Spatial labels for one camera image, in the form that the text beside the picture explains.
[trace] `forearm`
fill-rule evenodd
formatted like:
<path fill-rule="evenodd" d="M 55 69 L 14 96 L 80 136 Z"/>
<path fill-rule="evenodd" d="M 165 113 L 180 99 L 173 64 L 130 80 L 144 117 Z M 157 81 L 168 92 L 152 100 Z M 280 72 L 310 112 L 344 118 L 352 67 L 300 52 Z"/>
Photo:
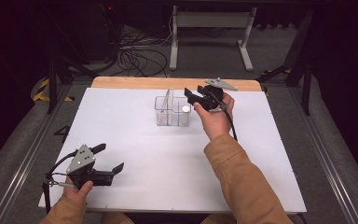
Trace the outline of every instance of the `forearm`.
<path fill-rule="evenodd" d="M 229 134 L 214 139 L 205 154 L 238 223 L 291 223 L 267 179 Z"/>
<path fill-rule="evenodd" d="M 78 204 L 64 195 L 51 208 L 48 215 L 40 222 L 41 224 L 72 224 L 83 223 L 86 212 L 85 204 Z"/>

